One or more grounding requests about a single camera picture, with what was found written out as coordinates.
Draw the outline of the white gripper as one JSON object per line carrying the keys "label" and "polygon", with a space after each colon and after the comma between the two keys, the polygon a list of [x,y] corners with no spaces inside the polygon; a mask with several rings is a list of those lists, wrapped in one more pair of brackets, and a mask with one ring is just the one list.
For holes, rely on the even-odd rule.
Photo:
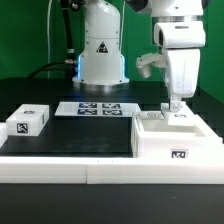
{"label": "white gripper", "polygon": [[165,82],[170,95],[170,111],[182,108],[182,98],[191,98],[196,90],[200,67],[200,47],[206,34],[201,21],[158,22],[154,41],[166,59]]}

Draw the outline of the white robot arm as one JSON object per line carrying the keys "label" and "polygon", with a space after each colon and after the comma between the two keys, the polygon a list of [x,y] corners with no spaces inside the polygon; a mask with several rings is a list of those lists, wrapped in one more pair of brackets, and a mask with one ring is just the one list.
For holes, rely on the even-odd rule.
{"label": "white robot arm", "polygon": [[[136,67],[147,78],[150,67],[164,70],[169,109],[177,112],[181,100],[194,95],[200,64],[200,48],[206,34],[200,17],[203,0],[125,0],[136,12],[149,14],[153,43],[159,51],[139,57]],[[78,57],[73,83],[105,91],[129,82],[125,77],[125,58],[121,54],[120,13],[105,0],[86,0],[85,46]]]}

